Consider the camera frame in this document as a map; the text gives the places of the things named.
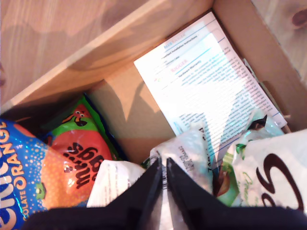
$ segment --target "chocolate orange bag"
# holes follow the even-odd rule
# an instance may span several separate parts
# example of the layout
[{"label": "chocolate orange bag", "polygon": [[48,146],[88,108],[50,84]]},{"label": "chocolate orange bag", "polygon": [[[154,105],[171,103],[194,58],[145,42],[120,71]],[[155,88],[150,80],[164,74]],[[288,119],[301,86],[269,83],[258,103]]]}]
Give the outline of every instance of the chocolate orange bag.
[{"label": "chocolate orange bag", "polygon": [[86,204],[72,191],[75,164],[17,123],[0,119],[0,229],[20,229],[29,215]]}]

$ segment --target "white snack bag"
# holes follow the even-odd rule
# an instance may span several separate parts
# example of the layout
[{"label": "white snack bag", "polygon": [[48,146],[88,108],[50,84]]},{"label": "white snack bag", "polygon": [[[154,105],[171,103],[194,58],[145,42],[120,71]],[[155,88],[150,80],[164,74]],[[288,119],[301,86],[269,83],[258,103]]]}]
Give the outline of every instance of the white snack bag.
[{"label": "white snack bag", "polygon": [[233,161],[245,206],[282,206],[306,212],[307,129],[251,141]]},{"label": "white snack bag", "polygon": [[150,151],[151,164],[160,156],[164,167],[160,230],[174,229],[172,219],[184,223],[182,216],[179,215],[180,212],[176,211],[177,214],[174,216],[169,208],[165,168],[167,158],[172,158],[200,187],[212,194],[213,172],[207,147],[203,127],[200,124],[193,124],[189,131]]},{"label": "white snack bag", "polygon": [[145,172],[128,161],[104,160],[99,168],[86,207],[105,207],[130,188]]},{"label": "white snack bag", "polygon": [[238,158],[244,158],[246,145],[252,141],[264,138],[272,138],[283,135],[283,131],[274,122],[273,118],[267,116],[264,111],[255,109],[249,116],[249,120],[241,136],[233,141],[223,157],[219,177],[223,183],[217,193],[217,199],[227,206],[241,206],[241,194],[238,189],[233,162]]}]

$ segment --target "cardboard box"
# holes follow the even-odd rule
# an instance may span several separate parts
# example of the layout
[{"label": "cardboard box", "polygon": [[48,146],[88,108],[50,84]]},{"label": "cardboard box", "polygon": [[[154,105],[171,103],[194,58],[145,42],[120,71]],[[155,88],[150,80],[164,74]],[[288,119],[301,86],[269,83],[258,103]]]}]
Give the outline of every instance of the cardboard box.
[{"label": "cardboard box", "polygon": [[210,8],[289,116],[289,127],[307,128],[307,90],[249,0],[149,0],[2,105],[1,112],[10,119],[30,116],[27,123],[35,126],[38,118],[90,90],[129,159],[140,163],[174,134],[133,61]]}]

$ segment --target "plastic packaging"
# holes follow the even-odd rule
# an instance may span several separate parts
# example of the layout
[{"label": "plastic packaging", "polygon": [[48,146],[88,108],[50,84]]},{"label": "plastic packaging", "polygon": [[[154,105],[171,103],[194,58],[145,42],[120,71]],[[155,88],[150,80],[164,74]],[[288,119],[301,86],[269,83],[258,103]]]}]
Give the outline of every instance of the plastic packaging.
[{"label": "plastic packaging", "polygon": [[262,110],[256,109],[252,112],[245,131],[241,137],[235,140],[228,148],[219,173],[222,178],[222,185],[216,194],[217,198],[228,206],[242,205],[242,198],[239,194],[233,163],[245,158],[245,148],[250,141],[272,138],[283,135],[283,131],[277,126],[273,119],[267,116]]},{"label": "plastic packaging", "polygon": [[53,128],[43,138],[45,142],[54,150],[65,153],[65,156],[71,161],[89,161],[95,174],[100,165],[96,162],[104,159],[127,160],[120,146],[108,131],[103,117],[86,94],[68,112],[56,116],[49,123],[56,128]]},{"label": "plastic packaging", "polygon": [[128,161],[103,161],[86,206],[107,206],[130,188],[144,172],[141,166]]},{"label": "plastic packaging", "polygon": [[20,125],[0,119],[0,150],[1,229],[20,229],[35,212],[86,204],[77,188],[83,178],[66,171],[75,164]]},{"label": "plastic packaging", "polygon": [[251,141],[232,167],[244,206],[306,211],[307,130]]},{"label": "plastic packaging", "polygon": [[183,222],[179,210],[177,216],[170,213],[165,168],[166,159],[172,158],[200,187],[212,194],[212,162],[210,162],[207,146],[208,143],[205,139],[203,127],[200,124],[195,124],[187,132],[158,145],[150,151],[151,163],[157,157],[161,157],[164,166],[160,230],[173,229],[172,219]]}]

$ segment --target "instruction sheet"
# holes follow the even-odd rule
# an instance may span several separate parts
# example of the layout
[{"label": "instruction sheet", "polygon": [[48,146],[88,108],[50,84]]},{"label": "instruction sheet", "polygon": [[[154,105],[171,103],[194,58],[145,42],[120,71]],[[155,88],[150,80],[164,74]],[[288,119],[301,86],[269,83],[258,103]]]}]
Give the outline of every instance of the instruction sheet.
[{"label": "instruction sheet", "polygon": [[134,64],[176,135],[191,122],[204,122],[214,162],[238,138],[254,108],[266,111],[279,127],[286,125],[212,12]]}]

